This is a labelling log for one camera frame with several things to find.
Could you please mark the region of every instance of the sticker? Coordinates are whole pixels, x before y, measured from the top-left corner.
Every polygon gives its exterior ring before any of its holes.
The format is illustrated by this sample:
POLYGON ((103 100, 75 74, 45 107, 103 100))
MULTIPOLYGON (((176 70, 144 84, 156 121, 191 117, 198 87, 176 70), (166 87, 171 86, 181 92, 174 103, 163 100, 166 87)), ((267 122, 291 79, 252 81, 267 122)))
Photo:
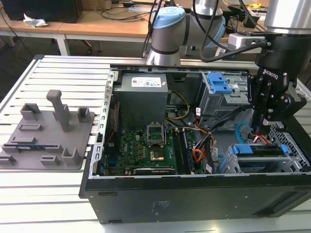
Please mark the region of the sticker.
POLYGON ((218 157, 218 148, 216 147, 213 148, 212 155, 218 157))
POLYGON ((154 216, 160 215, 160 213, 166 214, 168 212, 168 208, 170 206, 170 201, 165 200, 165 201, 154 201, 152 203, 152 208, 151 208, 151 214, 154 216))
POLYGON ((132 87, 161 87, 161 78, 133 77, 132 87))
POLYGON ((208 164, 206 164, 206 170, 207 170, 210 174, 212 174, 212 172, 213 172, 212 167, 211 167, 210 165, 208 165, 208 164))
POLYGON ((229 84, 228 86, 229 86, 231 89, 232 89, 232 88, 239 88, 239 86, 236 85, 236 84, 229 84))
POLYGON ((201 115, 201 108, 196 108, 195 112, 196 112, 197 116, 200 116, 201 115))
POLYGON ((19 150, 30 150, 31 148, 30 147, 16 147, 16 149, 19 149, 19 150))

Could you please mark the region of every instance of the desk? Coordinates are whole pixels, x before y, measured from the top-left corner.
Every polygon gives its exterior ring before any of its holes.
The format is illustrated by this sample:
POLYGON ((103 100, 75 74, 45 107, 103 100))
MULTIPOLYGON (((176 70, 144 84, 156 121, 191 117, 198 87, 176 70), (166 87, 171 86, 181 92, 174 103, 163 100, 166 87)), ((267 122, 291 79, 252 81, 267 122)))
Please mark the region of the desk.
MULTIPOLYGON (((57 40, 59 48, 62 48, 61 54, 69 54, 69 49, 65 41, 65 36, 58 33, 58 28, 63 24, 62 22, 48 22, 48 26, 32 28, 27 26, 23 21, 10 20, 3 10, 2 14, 6 22, 10 25, 10 27, 18 36, 55 39, 57 40)), ((0 17, 0 35, 15 36, 2 17, 0 17)))
MULTIPOLYGON (((124 9, 118 8, 109 11, 117 14, 124 9)), ((98 40, 98 41, 124 41, 143 42, 147 32, 148 23, 145 20, 137 22, 118 22, 101 17, 99 11, 83 11, 77 23, 48 22, 48 26, 32 28, 23 21, 11 21, 6 14, 4 17, 14 32, 21 37, 53 38, 57 41, 61 55, 70 55, 67 39, 98 40)), ((112 16, 135 16, 134 12, 124 12, 112 16)), ((13 32, 0 17, 0 35, 14 36, 13 32)), ((220 43, 227 43, 228 37, 221 39, 220 43)))
MULTIPOLYGON (((110 64, 143 65, 140 58, 104 58, 45 56, 33 60, 11 91, 0 103, 0 145, 5 143, 21 119, 20 109, 27 102, 36 102, 41 110, 53 110, 45 96, 50 89, 62 91, 62 100, 69 110, 84 105, 96 116, 91 131, 95 132, 104 97, 105 81, 110 64)), ((182 65, 227 67, 230 61, 202 63, 182 60, 182 65)), ((237 62, 255 68, 252 62, 237 62)), ((298 81, 299 93, 311 93, 298 81)), ((306 131, 310 106, 296 114, 306 131)), ((95 142, 90 135, 88 145, 95 142)), ((310 232, 311 200, 280 218, 228 219, 143 224, 99 224, 88 200, 79 199, 83 169, 77 171, 0 170, 0 232, 1 233, 250 233, 310 232)))
MULTIPOLYGON (((110 13, 117 14, 124 9, 113 9, 110 13)), ((148 22, 119 22, 103 18, 100 11, 83 11, 75 24, 63 23, 58 33, 65 35, 65 39, 143 42, 148 33, 148 22)), ((125 18, 137 15, 135 12, 124 12, 113 18, 125 18)))

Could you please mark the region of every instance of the power supply label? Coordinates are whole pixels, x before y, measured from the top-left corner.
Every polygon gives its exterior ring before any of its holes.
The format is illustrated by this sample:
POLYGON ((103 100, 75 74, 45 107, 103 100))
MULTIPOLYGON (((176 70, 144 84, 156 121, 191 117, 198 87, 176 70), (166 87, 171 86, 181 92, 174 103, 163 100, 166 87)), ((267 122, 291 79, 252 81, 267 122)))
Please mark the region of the power supply label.
POLYGON ((132 87, 161 87, 161 78, 157 77, 133 77, 132 87))

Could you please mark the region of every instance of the blue plastic latch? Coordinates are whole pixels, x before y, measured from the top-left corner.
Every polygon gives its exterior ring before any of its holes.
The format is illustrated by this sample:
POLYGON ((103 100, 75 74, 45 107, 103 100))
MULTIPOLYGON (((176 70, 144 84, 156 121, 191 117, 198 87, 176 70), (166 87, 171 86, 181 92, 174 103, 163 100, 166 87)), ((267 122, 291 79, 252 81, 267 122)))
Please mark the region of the blue plastic latch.
POLYGON ((235 153, 235 154, 239 153, 239 149, 237 148, 237 146, 233 146, 232 150, 233 150, 233 153, 235 153))
POLYGON ((237 144, 234 147, 237 148, 240 154, 253 154, 253 150, 248 144, 237 144))
POLYGON ((222 161, 222 163, 221 163, 221 164, 219 165, 219 167, 217 168, 216 173, 218 173, 218 171, 220 171, 220 170, 223 168, 223 166, 224 166, 225 163, 226 163, 226 159, 224 158, 223 161, 222 161))
POLYGON ((289 149, 288 149, 288 147, 287 147, 286 145, 282 144, 282 145, 281 145, 281 149, 282 149, 284 155, 287 155, 287 154, 288 154, 289 149))
POLYGON ((208 82, 213 87, 213 92, 217 94, 231 94, 232 90, 227 85, 227 80, 221 73, 208 73, 208 82))

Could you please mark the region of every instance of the white label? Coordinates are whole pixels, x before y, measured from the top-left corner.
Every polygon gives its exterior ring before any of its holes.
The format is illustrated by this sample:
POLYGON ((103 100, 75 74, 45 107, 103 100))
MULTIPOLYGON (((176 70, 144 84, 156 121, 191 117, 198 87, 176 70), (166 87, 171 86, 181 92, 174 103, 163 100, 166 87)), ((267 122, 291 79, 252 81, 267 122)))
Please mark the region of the white label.
POLYGON ((216 147, 213 148, 212 155, 218 157, 218 148, 216 147))
POLYGON ((161 87, 161 78, 133 77, 132 87, 161 87))
POLYGON ((206 170, 207 170, 210 174, 212 174, 212 172, 213 172, 212 167, 211 167, 210 165, 208 165, 208 164, 206 164, 206 170))
POLYGON ((196 108, 195 112, 196 112, 197 116, 200 116, 201 115, 201 108, 196 108))
POLYGON ((236 84, 229 84, 228 86, 229 86, 231 89, 232 89, 232 88, 239 88, 239 86, 236 85, 236 84))
POLYGON ((20 149, 20 150, 30 150, 30 147, 16 147, 16 149, 20 149))

